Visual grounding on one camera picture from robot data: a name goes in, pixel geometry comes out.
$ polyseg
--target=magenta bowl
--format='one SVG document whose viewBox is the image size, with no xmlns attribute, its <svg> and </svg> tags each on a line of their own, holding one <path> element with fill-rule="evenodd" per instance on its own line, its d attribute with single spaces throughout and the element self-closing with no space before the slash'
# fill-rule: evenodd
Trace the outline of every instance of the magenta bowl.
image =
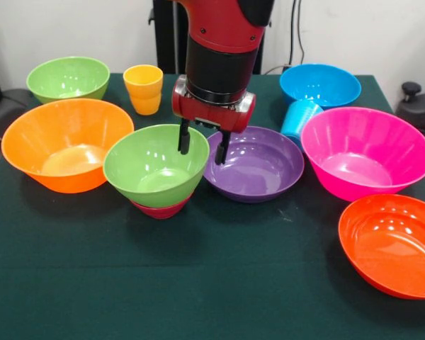
<svg viewBox="0 0 425 340">
<path fill-rule="evenodd" d="M 301 143 L 321 184 L 347 201 L 396 193 L 425 177 L 425 137 L 390 113 L 326 110 L 307 122 Z"/>
</svg>

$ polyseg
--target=bowl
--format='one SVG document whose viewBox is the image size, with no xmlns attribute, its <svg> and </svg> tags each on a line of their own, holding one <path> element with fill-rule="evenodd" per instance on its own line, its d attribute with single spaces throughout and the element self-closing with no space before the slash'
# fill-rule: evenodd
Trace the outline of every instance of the bowl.
<svg viewBox="0 0 425 340">
<path fill-rule="evenodd" d="M 361 198 L 341 215 L 339 238 L 349 261 L 375 288 L 425 299 L 425 202 L 402 195 Z"/>
<path fill-rule="evenodd" d="M 425 176 L 425 137 L 382 111 L 326 110 L 307 122 L 301 143 L 321 184 L 344 200 L 396 193 Z"/>
<path fill-rule="evenodd" d="M 313 100 L 322 108 L 345 106 L 361 94 L 361 83 L 349 72 L 331 65 L 302 64 L 280 76 L 285 101 Z"/>
<path fill-rule="evenodd" d="M 177 213 L 179 213 L 181 209 L 184 208 L 186 203 L 191 199 L 191 196 L 192 194 L 190 194 L 189 197 L 187 197 L 185 200 L 181 201 L 180 203 L 171 205 L 170 207 L 166 207 L 166 208 L 148 208 L 136 202 L 131 201 L 131 203 L 135 205 L 137 208 L 139 208 L 142 213 L 150 217 L 153 217 L 156 220 L 166 220 L 170 217 L 173 217 Z"/>
<path fill-rule="evenodd" d="M 121 108 L 96 99 L 65 99 L 16 119 L 1 142 L 5 159 L 47 188 L 80 193 L 106 181 L 106 152 L 134 130 Z"/>
<path fill-rule="evenodd" d="M 304 171 L 302 152 L 287 137 L 262 127 L 232 133 L 225 165 L 214 162 L 220 132 L 208 138 L 205 178 L 224 196 L 243 203 L 271 200 L 287 191 Z"/>
<path fill-rule="evenodd" d="M 206 138 L 189 128 L 188 154 L 178 151 L 179 125 L 144 127 L 107 153 L 104 174 L 126 198 L 149 208 L 180 203 L 194 192 L 209 155 Z"/>
<path fill-rule="evenodd" d="M 110 70 L 88 57 L 63 57 L 38 65 L 27 77 L 27 87 L 41 103 L 68 98 L 102 99 Z"/>
</svg>

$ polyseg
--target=black knob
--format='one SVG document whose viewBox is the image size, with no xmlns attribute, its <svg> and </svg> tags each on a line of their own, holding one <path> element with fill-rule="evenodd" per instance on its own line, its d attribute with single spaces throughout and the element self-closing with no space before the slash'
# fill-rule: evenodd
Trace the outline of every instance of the black knob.
<svg viewBox="0 0 425 340">
<path fill-rule="evenodd" d="M 416 96 L 416 94 L 422 91 L 422 87 L 418 83 L 407 81 L 403 83 L 402 90 L 405 95 L 405 101 L 410 101 Z"/>
</svg>

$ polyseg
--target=white wall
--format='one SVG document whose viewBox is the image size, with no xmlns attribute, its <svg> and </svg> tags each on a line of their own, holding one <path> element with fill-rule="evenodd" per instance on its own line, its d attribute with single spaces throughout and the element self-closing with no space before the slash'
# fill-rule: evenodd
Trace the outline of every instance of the white wall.
<svg viewBox="0 0 425 340">
<path fill-rule="evenodd" d="M 150 0 L 0 0 L 0 85 L 25 87 L 41 62 L 85 55 L 112 72 L 156 63 Z"/>
<path fill-rule="evenodd" d="M 276 0 L 264 71 L 288 61 L 291 4 Z M 2 87 L 25 86 L 34 66 L 63 55 L 99 58 L 112 72 L 156 63 L 151 7 L 150 0 L 0 0 Z M 392 106 L 403 81 L 425 89 L 425 0 L 302 0 L 301 21 L 306 62 L 374 74 Z"/>
<path fill-rule="evenodd" d="M 276 0 L 263 70 L 288 62 L 291 6 Z M 305 62 L 375 75 L 393 108 L 403 81 L 425 90 L 425 0 L 302 0 L 301 34 Z"/>
</svg>

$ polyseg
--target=red bowl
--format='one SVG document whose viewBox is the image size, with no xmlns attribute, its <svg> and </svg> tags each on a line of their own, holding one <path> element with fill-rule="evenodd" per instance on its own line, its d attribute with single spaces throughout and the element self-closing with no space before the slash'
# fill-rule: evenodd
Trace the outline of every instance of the red bowl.
<svg viewBox="0 0 425 340">
<path fill-rule="evenodd" d="M 177 203 L 175 205 L 170 205 L 169 207 L 165 208 L 149 208 L 133 201 L 131 201 L 131 203 L 137 208 L 139 208 L 142 213 L 153 217 L 156 220 L 166 220 L 167 218 L 173 217 L 174 215 L 179 213 L 181 209 L 183 209 L 183 207 L 186 205 L 186 203 L 191 199 L 191 197 L 192 194 L 190 194 L 189 197 L 187 197 L 187 199 L 183 200 L 182 202 Z"/>
<path fill-rule="evenodd" d="M 358 273 L 389 295 L 425 300 L 425 202 L 372 195 L 340 217 L 341 245 Z"/>
</svg>

